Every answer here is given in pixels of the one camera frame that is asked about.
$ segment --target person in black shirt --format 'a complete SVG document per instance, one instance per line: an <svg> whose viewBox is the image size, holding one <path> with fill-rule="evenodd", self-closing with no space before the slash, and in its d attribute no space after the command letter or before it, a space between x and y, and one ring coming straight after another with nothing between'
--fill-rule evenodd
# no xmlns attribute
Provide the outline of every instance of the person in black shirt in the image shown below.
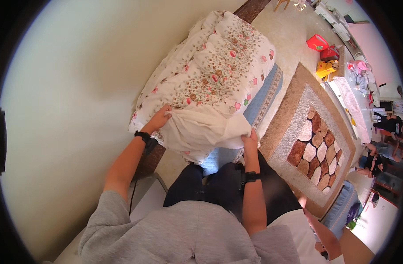
<svg viewBox="0 0 403 264"><path fill-rule="evenodd" d="M387 115L382 116L380 113L375 112L375 115L381 117L381 122L373 123L375 128L380 128L391 132L392 138L394 140L399 140L403 137L403 121L397 115Z"/></svg>
<svg viewBox="0 0 403 264"><path fill-rule="evenodd" d="M377 153L376 148L369 151L368 156L362 156L359 167L353 167L350 172L356 171L360 174L367 175L369 178L377 177L381 172L386 171L387 163Z"/></svg>

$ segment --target black cable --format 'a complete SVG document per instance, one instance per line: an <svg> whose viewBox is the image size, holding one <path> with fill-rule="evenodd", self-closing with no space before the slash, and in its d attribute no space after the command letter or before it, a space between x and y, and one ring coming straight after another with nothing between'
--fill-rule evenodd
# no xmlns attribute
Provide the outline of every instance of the black cable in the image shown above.
<svg viewBox="0 0 403 264"><path fill-rule="evenodd" d="M135 181L135 184L134 184L134 190L132 191L132 195L131 195L131 201L130 201L130 211L128 212L128 214L129 214L129 215L131 215L132 198L134 198L135 187L137 187L137 182L138 182L138 180L136 180L136 181Z"/></svg>

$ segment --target blue cushion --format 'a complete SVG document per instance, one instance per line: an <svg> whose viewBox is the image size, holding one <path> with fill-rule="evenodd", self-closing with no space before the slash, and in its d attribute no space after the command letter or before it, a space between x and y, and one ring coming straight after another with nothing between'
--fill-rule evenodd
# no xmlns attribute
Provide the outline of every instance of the blue cushion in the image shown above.
<svg viewBox="0 0 403 264"><path fill-rule="evenodd" d="M321 221L338 239L342 236L342 229L346 225L349 210L358 201L359 198L354 186L350 182L344 181L341 193Z"/></svg>

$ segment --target black wrist strap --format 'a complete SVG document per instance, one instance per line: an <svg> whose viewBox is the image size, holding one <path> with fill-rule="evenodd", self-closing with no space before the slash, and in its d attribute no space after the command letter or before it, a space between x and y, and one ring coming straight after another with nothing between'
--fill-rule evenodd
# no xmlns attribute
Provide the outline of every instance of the black wrist strap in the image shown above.
<svg viewBox="0 0 403 264"><path fill-rule="evenodd" d="M242 184L246 184L247 182L255 182L256 180L260 180L260 173L256 172L242 173Z"/></svg>
<svg viewBox="0 0 403 264"><path fill-rule="evenodd" d="M151 151L153 151L158 144L157 140L150 138L149 133L136 131L134 136L140 136L141 139L146 143L144 148L144 152L146 154L151 153Z"/></svg>
<svg viewBox="0 0 403 264"><path fill-rule="evenodd" d="M143 139L143 141L146 143L146 146L149 144L149 141L150 141L149 133L136 131L134 134L134 137L136 137L136 136L140 136Z"/></svg>

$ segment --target red gift bag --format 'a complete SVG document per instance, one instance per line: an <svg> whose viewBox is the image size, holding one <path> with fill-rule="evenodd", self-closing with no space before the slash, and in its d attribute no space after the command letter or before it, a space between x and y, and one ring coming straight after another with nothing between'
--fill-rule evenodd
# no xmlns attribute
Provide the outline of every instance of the red gift bag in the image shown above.
<svg viewBox="0 0 403 264"><path fill-rule="evenodd" d="M320 53L321 61L331 61L331 60L339 60L339 51L335 45L331 45L329 48L323 50Z"/></svg>
<svg viewBox="0 0 403 264"><path fill-rule="evenodd" d="M329 44L327 43L327 41L318 34L315 34L313 37L311 37L306 42L307 42L307 45L309 46L309 48L311 48L313 50L317 50L319 52L321 52L324 49L329 48Z"/></svg>

